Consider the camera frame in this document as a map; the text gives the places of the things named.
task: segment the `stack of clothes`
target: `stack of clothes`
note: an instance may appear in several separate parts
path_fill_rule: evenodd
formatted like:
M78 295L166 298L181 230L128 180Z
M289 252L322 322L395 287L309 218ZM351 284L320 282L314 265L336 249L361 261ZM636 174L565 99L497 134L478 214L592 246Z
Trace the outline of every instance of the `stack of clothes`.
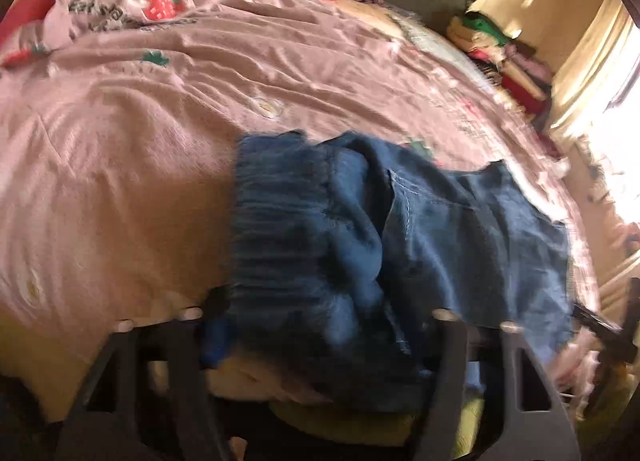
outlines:
M464 51L495 86L522 107L548 154L560 158L553 143L543 134L551 111L553 72L533 56L535 49L505 35L494 21L480 12L452 18L447 38Z

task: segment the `denim fabric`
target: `denim fabric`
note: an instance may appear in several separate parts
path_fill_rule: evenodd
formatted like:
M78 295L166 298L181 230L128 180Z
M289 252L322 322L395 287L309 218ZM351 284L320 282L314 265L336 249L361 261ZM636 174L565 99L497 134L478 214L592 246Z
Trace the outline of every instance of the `denim fabric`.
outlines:
M570 337L568 239L502 162L442 170L360 134L247 136L236 166L229 316L316 390L419 411L430 315L524 327L544 362Z

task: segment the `bedsheet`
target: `bedsheet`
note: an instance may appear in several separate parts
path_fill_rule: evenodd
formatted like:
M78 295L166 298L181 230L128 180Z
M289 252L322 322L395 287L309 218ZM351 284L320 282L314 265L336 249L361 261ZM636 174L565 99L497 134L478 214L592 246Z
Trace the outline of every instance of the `bedsheet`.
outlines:
M155 20L135 0L56 0L2 50L3 313L86 361L115 320L224 284L236 141L299 128L419 140L454 170L505 160L566 224L570 296L597 309L551 163L455 67L316 0L171 1Z

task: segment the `strawberry print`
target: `strawberry print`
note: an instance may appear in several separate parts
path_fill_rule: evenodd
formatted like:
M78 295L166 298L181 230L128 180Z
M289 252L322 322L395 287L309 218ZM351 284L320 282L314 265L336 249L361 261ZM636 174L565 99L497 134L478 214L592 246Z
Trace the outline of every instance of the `strawberry print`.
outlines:
M145 17L150 21L164 21L173 19L183 13L189 0L146 0L148 6L142 9Z

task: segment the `green leaf print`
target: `green leaf print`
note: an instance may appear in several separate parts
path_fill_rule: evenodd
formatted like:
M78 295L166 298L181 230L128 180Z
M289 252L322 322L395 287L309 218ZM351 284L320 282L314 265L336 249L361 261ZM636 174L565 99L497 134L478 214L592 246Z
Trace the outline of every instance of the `green leaf print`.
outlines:
M158 66L164 67L169 64L169 59L162 56L162 53L160 53L160 51L146 51L140 59L140 62L151 62L153 64L158 64Z

